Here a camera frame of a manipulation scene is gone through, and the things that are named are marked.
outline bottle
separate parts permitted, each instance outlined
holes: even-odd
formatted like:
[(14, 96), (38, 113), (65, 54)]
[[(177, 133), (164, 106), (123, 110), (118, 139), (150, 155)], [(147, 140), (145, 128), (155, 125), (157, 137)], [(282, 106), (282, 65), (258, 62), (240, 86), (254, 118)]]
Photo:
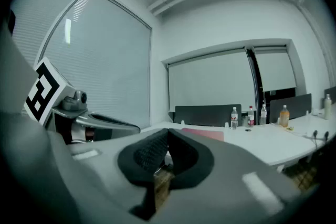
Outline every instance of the bottle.
[(266, 117), (267, 117), (267, 110), (266, 110), (266, 105), (263, 104), (261, 109), (261, 117), (260, 117), (260, 126), (265, 127), (266, 124)]
[(238, 112), (237, 108), (234, 107), (231, 112), (231, 129), (235, 130), (238, 127)]
[(283, 107), (284, 108), (280, 112), (280, 125), (282, 127), (287, 127), (289, 121), (289, 111), (287, 110), (287, 106), (285, 104)]
[(330, 95), (327, 93), (327, 96), (324, 100), (324, 118), (328, 120), (330, 118), (331, 113), (331, 98)]
[(250, 105), (250, 110), (247, 112), (247, 126), (252, 128), (254, 125), (254, 111), (253, 107)]

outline bottle label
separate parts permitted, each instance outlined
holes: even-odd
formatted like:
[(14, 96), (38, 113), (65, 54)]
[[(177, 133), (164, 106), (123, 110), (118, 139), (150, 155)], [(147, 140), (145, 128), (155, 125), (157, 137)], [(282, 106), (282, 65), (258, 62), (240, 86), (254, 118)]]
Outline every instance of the bottle label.
[(248, 116), (247, 124), (250, 126), (254, 125), (254, 115)]

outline plastic bottle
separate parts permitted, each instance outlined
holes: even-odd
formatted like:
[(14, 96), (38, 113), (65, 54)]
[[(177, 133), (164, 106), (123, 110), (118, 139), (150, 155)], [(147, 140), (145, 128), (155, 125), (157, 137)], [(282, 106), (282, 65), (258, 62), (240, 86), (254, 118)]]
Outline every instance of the plastic bottle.
[(247, 112), (247, 126), (252, 128), (254, 125), (254, 111), (253, 107), (250, 105), (250, 109)]
[(287, 127), (289, 121), (289, 111), (287, 110), (287, 106), (285, 104), (283, 107), (284, 108), (280, 112), (280, 125), (282, 127)]
[(238, 112), (237, 108), (234, 107), (231, 112), (231, 129), (235, 130), (238, 127)]
[(327, 93), (327, 96), (324, 100), (324, 118), (328, 120), (330, 118), (331, 113), (331, 98), (330, 95)]
[(267, 117), (267, 110), (266, 110), (266, 105), (263, 104), (261, 109), (261, 116), (260, 116), (260, 126), (265, 127), (266, 125), (266, 117)]

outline black desk divider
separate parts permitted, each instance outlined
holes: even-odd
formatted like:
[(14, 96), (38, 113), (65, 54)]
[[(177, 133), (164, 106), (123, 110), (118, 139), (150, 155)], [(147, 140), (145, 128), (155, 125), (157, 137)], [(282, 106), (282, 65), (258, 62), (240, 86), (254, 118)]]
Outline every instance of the black desk divider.
[(324, 98), (326, 98), (327, 96), (327, 93), (330, 95), (330, 98), (331, 98), (331, 102), (334, 104), (336, 102), (336, 86), (335, 87), (332, 87), (332, 88), (329, 88), (329, 89), (326, 89), (324, 90)]
[(179, 106), (175, 107), (175, 123), (200, 125), (200, 126), (216, 126), (224, 127), (225, 122), (231, 126), (231, 112), (233, 107), (237, 108), (238, 126), (242, 124), (240, 104), (228, 105), (195, 105), (195, 106)]
[(269, 122), (274, 123), (278, 121), (284, 104), (287, 105), (289, 119), (305, 116), (307, 110), (311, 112), (311, 93), (279, 100), (272, 100), (269, 108)]

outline table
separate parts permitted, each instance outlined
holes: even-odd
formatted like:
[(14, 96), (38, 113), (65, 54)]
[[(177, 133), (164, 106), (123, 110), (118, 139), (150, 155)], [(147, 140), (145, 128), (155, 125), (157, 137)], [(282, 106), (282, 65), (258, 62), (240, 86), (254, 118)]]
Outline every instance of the table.
[[(293, 164), (321, 148), (324, 145), (323, 137), (326, 131), (329, 132), (328, 140), (336, 135), (336, 103), (332, 105), (329, 120), (323, 119), (321, 115), (309, 115), (308, 118), (307, 120), (307, 116), (303, 116), (290, 120), (288, 126), (294, 127), (293, 131), (287, 131), (276, 124), (267, 124), (265, 127), (256, 125), (250, 132), (246, 132), (247, 127), (232, 130), (224, 127), (161, 122), (142, 129), (141, 132), (163, 128), (222, 131), (224, 142), (244, 148), (270, 166), (281, 166)], [(314, 139), (305, 137), (312, 137), (315, 130), (318, 131), (317, 138), (320, 139), (316, 140), (316, 145)]]

